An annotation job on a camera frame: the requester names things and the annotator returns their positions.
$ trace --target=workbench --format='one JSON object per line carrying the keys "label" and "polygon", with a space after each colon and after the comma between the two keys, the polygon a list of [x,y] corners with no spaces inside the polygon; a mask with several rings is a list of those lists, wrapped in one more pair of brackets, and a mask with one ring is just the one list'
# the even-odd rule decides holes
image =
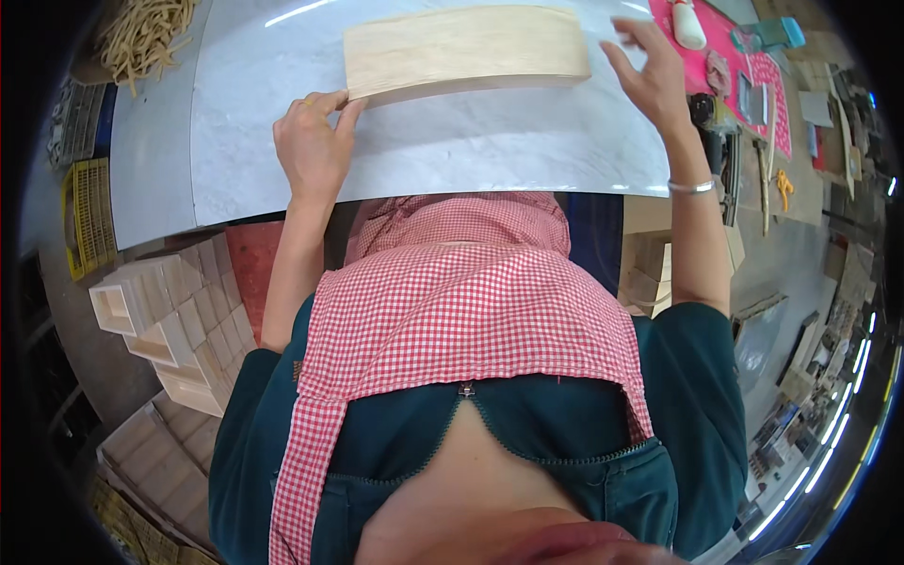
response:
{"label": "workbench", "polygon": [[[515,4],[535,4],[533,1]],[[552,190],[667,196],[652,124],[597,43],[613,15],[649,4],[552,0],[573,9],[593,77],[571,89],[464,92],[366,110],[339,201],[416,193]],[[345,86],[342,32],[363,22],[497,0],[202,0],[181,67],[118,91],[110,192],[120,249],[285,210],[289,187],[271,125],[312,90]],[[645,55],[630,50],[641,68]]]}

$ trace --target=pink cloth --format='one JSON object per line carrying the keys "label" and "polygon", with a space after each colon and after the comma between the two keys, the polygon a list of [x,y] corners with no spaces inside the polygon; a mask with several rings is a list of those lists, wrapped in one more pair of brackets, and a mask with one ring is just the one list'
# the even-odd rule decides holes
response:
{"label": "pink cloth", "polygon": [[[754,86],[759,84],[772,84],[776,87],[776,149],[791,160],[791,130],[788,127],[788,109],[785,99],[785,85],[782,81],[782,71],[771,57],[765,53],[753,53],[746,55],[735,49],[731,42],[730,32],[735,24],[724,15],[720,14],[712,6],[702,0],[693,3],[693,11],[700,20],[700,26],[706,33],[706,48],[702,51],[684,49],[674,38],[672,30],[672,5],[668,0],[650,0],[650,11],[659,27],[665,32],[672,46],[684,59],[684,89],[695,94],[708,92],[714,94],[706,81],[706,56],[709,50],[717,52],[728,62],[731,91],[735,94],[729,96],[725,103],[735,113],[739,120],[744,118],[738,112],[738,71],[753,81]],[[766,126],[749,126],[763,137],[767,134]]]}
{"label": "pink cloth", "polygon": [[653,435],[631,316],[568,261],[550,193],[453,194],[365,207],[346,267],[324,274],[270,517],[269,560],[310,562],[350,400],[541,372],[622,386],[634,442]]}

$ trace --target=person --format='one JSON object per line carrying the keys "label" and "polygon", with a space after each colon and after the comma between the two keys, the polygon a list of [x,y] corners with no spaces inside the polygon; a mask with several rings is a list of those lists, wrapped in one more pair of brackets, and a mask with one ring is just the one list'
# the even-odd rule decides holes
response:
{"label": "person", "polygon": [[292,197],[210,472],[227,562],[665,564],[730,531],[747,457],[720,207],[681,58],[614,25],[648,55],[601,43],[671,171],[652,320],[568,261],[549,193],[366,202],[324,273],[366,102],[314,92],[274,124]]}

